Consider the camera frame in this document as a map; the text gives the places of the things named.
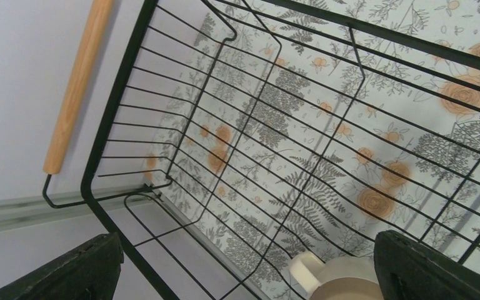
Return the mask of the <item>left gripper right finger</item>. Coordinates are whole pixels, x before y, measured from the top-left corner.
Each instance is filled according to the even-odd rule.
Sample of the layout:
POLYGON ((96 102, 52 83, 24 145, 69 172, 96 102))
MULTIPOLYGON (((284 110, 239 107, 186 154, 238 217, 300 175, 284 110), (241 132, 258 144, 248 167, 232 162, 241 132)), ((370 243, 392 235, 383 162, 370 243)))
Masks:
POLYGON ((376 235, 374 268, 384 299, 480 299, 480 274, 396 231, 376 235))

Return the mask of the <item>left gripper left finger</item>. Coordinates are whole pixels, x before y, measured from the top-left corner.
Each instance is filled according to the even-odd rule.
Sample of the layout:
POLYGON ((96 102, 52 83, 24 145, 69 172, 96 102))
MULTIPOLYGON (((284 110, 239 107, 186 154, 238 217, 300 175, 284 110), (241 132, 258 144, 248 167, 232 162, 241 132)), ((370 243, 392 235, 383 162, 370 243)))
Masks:
POLYGON ((123 262, 118 234, 100 234, 1 287, 0 299, 112 299, 123 262))

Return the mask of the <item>tan upturned mug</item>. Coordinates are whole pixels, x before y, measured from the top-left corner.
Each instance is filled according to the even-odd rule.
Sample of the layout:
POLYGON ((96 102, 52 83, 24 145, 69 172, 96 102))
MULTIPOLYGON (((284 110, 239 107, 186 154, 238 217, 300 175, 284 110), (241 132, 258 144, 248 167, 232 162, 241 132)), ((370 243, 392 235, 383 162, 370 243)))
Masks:
POLYGON ((308 299, 384 298, 371 258, 341 256, 322 262, 306 251, 291 260, 289 272, 308 299))

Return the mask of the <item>floral table mat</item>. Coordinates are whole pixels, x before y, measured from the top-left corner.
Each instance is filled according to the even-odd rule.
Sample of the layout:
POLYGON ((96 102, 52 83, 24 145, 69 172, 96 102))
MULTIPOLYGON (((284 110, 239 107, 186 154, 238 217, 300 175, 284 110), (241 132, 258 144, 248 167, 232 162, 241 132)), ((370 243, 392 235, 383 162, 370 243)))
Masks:
POLYGON ((480 69, 262 1, 213 1, 143 164, 272 299, 289 260, 407 234, 480 273, 480 69))

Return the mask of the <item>aluminium rail frame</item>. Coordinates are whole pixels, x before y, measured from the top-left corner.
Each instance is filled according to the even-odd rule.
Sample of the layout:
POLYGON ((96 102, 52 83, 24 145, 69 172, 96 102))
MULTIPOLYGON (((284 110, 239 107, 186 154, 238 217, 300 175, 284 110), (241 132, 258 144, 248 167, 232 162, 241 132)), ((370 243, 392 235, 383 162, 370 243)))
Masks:
MULTIPOLYGON (((99 198, 108 198, 133 192, 135 189, 131 188, 136 187, 126 186, 124 188, 97 189, 93 192, 99 198)), ((63 204, 83 200, 79 192, 65 192, 52 197, 55 203, 63 204)), ((99 201, 99 203, 105 210, 110 211, 123 208, 122 201, 123 197, 117 196, 99 201)), ((91 214, 93 213, 86 204, 59 209, 51 208, 41 196, 2 199, 0 200, 0 232, 91 214)))

